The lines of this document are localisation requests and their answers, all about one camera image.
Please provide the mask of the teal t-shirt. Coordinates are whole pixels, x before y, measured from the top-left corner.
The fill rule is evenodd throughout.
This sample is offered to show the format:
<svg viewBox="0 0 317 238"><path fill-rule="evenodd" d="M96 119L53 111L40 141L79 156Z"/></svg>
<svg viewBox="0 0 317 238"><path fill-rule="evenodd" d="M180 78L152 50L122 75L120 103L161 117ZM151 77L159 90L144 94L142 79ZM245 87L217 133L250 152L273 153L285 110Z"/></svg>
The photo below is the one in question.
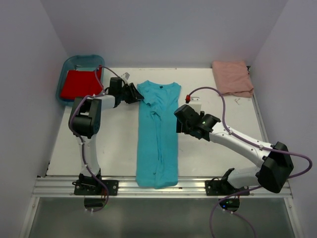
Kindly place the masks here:
<svg viewBox="0 0 317 238"><path fill-rule="evenodd" d="M175 110L181 86L137 85L144 97L139 104L136 182L140 187L160 189L178 183L178 135Z"/></svg>

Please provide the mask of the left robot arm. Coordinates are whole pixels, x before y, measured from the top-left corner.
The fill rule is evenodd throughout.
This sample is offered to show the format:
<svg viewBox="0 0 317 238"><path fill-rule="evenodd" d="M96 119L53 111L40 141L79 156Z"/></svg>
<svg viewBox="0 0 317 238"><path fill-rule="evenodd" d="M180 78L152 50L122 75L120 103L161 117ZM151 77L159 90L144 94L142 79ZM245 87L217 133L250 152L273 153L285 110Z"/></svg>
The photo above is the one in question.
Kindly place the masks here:
<svg viewBox="0 0 317 238"><path fill-rule="evenodd" d="M81 157L79 180L85 188L96 195L102 191L101 168L97 159L96 138L101 127L103 110L116 108L122 101L133 104L144 99L133 83L120 77L110 79L109 87L99 94L76 97L71 109L68 126L75 135Z"/></svg>

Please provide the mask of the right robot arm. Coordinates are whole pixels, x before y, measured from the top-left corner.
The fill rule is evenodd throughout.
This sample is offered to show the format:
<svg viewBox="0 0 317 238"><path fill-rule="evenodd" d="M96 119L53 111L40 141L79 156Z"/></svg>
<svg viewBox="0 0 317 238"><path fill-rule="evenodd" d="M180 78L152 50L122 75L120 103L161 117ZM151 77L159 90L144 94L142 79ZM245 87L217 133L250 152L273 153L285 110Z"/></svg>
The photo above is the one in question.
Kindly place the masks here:
<svg viewBox="0 0 317 238"><path fill-rule="evenodd" d="M249 144L226 130L219 118L204 112L197 113L188 104L179 107L174 115L178 133L225 146L254 164L250 168L229 169L216 182L223 193L230 195L247 186L262 186L270 192L280 193L294 169L285 144L277 142L271 145L252 138L248 139L251 141Z"/></svg>

